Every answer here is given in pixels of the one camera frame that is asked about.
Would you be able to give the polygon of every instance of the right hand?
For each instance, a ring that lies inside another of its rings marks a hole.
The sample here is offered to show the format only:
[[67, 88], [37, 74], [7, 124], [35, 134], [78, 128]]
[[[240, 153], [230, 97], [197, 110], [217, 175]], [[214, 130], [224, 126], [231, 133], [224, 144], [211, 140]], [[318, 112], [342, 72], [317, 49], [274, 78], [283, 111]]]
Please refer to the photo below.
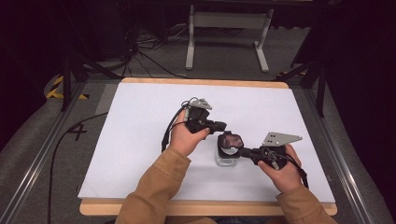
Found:
[[[291, 155], [301, 167], [301, 162], [291, 145], [285, 145], [286, 153]], [[281, 192], [286, 193], [302, 185], [301, 176], [291, 162], [288, 162], [281, 170], [275, 170], [263, 161], [259, 161], [259, 167], [272, 179], [275, 187]]]

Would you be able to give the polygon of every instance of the gray carpet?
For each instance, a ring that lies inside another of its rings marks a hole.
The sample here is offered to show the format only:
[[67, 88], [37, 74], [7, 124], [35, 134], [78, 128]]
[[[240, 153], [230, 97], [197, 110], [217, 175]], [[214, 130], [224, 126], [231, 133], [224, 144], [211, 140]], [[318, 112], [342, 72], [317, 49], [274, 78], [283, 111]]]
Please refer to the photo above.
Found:
[[[260, 33], [256, 31], [243, 31], [239, 35], [228, 35], [213, 29], [199, 32], [198, 36], [196, 36], [194, 67], [191, 71], [184, 69], [187, 53], [187, 41], [185, 39], [180, 39], [160, 49], [143, 52], [168, 70], [191, 78], [270, 80], [279, 72], [290, 70], [290, 63], [307, 32], [308, 30], [306, 29], [269, 31], [264, 44], [264, 53], [270, 67], [268, 74], [261, 72], [256, 53], [252, 48], [252, 41], [256, 39], [256, 36], [260, 36]], [[149, 70], [152, 76], [172, 77], [172, 75], [164, 72], [147, 58], [139, 55], [136, 55], [136, 57]], [[149, 76], [147, 70], [136, 59], [131, 60], [129, 68], [124, 73], [126, 77]], [[120, 68], [114, 72], [121, 74], [122, 70], [123, 68]], [[298, 80], [299, 77], [295, 77], [290, 82]], [[90, 98], [76, 102], [66, 124], [62, 128], [63, 132], [79, 120], [106, 112], [111, 104], [116, 83], [117, 81], [108, 80], [100, 74], [91, 75], [88, 84], [83, 90], [83, 93], [89, 94]], [[359, 223], [355, 218], [348, 197], [330, 159], [329, 147], [320, 134], [318, 124], [313, 119], [313, 111], [308, 106], [304, 91], [298, 86], [290, 86], [293, 88], [296, 101], [317, 149], [325, 174], [331, 180], [330, 186], [338, 207], [338, 213], [334, 218], [339, 223]], [[21, 183], [24, 173], [45, 141], [61, 106], [61, 99], [48, 99], [47, 103], [26, 121], [1, 152], [0, 212], [3, 213], [6, 209], [13, 193]], [[363, 200], [366, 202], [375, 223], [393, 223], [382, 196], [371, 177], [368, 176], [361, 165], [347, 137], [329, 90], [326, 91], [324, 109], [332, 137], [342, 149], [348, 167], [358, 184]], [[100, 117], [86, 121], [84, 130], [88, 132], [84, 133], [78, 141], [76, 141], [75, 134], [67, 134], [60, 144], [54, 166], [51, 207], [52, 223], [105, 223], [114, 218], [84, 217], [78, 211], [80, 204], [80, 199], [77, 197], [78, 188], [82, 184], [88, 169], [105, 119], [106, 117]], [[39, 174], [14, 223], [46, 223], [49, 168], [50, 160], [46, 162], [42, 172]]]

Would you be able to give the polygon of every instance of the left hand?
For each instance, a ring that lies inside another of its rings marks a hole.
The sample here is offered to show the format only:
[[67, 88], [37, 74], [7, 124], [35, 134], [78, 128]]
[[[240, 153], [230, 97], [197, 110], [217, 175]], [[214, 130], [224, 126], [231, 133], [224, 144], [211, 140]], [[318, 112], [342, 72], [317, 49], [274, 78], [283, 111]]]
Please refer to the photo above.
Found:
[[198, 133], [191, 133], [184, 123], [184, 114], [186, 110], [182, 110], [178, 115], [171, 132], [171, 143], [169, 144], [174, 150], [185, 156], [189, 156], [196, 148], [201, 140], [204, 140], [210, 133], [208, 128]]

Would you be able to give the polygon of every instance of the brown sleeve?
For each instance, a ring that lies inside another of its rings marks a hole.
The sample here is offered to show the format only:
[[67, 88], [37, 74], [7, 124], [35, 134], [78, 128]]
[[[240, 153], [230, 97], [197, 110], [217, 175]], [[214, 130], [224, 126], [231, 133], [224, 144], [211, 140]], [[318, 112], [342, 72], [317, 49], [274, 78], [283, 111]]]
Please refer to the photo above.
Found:
[[178, 192], [190, 162], [171, 147], [166, 149], [125, 199], [116, 223], [164, 223], [166, 204]]
[[301, 185], [297, 189], [276, 196], [291, 224], [300, 223], [336, 223], [324, 210], [317, 197], [306, 187]]

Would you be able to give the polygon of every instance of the desk foot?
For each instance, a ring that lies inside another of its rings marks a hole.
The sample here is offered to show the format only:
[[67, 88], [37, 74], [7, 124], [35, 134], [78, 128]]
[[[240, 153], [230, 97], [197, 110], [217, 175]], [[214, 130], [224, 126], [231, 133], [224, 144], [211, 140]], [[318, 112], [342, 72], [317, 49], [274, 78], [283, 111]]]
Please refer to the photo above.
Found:
[[189, 44], [189, 48], [187, 49], [187, 59], [186, 59], [186, 69], [192, 70], [192, 64], [194, 61], [194, 47], [195, 43], [192, 42]]
[[260, 66], [262, 67], [262, 71], [264, 73], [268, 73], [270, 69], [268, 68], [267, 61], [265, 60], [264, 52], [262, 51], [262, 49], [259, 49], [258, 46], [259, 41], [254, 41], [254, 47], [257, 52], [257, 57], [259, 58]]

